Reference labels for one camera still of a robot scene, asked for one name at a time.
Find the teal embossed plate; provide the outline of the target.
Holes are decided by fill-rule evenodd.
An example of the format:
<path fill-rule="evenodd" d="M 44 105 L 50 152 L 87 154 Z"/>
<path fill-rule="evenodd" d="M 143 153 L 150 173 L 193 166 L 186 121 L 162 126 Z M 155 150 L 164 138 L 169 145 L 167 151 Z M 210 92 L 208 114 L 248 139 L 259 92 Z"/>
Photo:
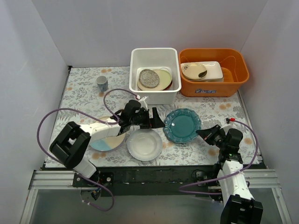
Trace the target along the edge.
<path fill-rule="evenodd" d="M 185 144 L 197 138 L 197 130 L 201 129 L 201 119 L 194 111 L 187 108 L 170 112 L 165 120 L 164 134 L 169 141 Z"/>

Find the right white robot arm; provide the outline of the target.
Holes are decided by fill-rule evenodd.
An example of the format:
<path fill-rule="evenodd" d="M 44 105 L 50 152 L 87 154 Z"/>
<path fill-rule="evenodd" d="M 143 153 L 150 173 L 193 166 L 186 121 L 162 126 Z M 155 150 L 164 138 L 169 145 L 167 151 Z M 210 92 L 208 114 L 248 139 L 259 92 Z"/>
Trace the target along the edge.
<path fill-rule="evenodd" d="M 243 133 L 230 128 L 225 131 L 219 125 L 197 130 L 196 133 L 209 145 L 217 146 L 219 158 L 218 170 L 211 174 L 212 182 L 221 187 L 224 209 L 221 224 L 259 224 L 263 206 L 252 196 L 241 169 L 243 161 L 239 145 Z"/>

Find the grey speckled small plate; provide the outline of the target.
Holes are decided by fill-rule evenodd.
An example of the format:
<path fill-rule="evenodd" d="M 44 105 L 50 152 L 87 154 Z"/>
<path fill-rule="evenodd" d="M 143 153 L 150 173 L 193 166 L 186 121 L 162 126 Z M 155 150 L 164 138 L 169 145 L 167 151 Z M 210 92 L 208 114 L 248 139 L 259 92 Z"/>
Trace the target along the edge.
<path fill-rule="evenodd" d="M 159 75 L 150 69 L 143 69 L 139 74 L 140 83 L 147 88 L 155 88 L 159 85 Z"/>

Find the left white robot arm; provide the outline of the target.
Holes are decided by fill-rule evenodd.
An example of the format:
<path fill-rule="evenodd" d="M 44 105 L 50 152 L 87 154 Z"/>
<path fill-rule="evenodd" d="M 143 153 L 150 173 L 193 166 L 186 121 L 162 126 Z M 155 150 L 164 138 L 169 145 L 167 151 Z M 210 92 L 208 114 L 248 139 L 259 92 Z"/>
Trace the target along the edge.
<path fill-rule="evenodd" d="M 118 110 L 113 116 L 90 125 L 78 125 L 71 121 L 66 124 L 50 145 L 50 152 L 68 169 L 73 169 L 83 177 L 83 181 L 90 187 L 99 183 L 99 174 L 85 156 L 90 143 L 115 137 L 126 133 L 131 126 L 140 129 L 155 129 L 165 127 L 158 115 L 157 109 L 152 108 L 150 117 L 145 99 L 130 100 L 124 109 Z"/>

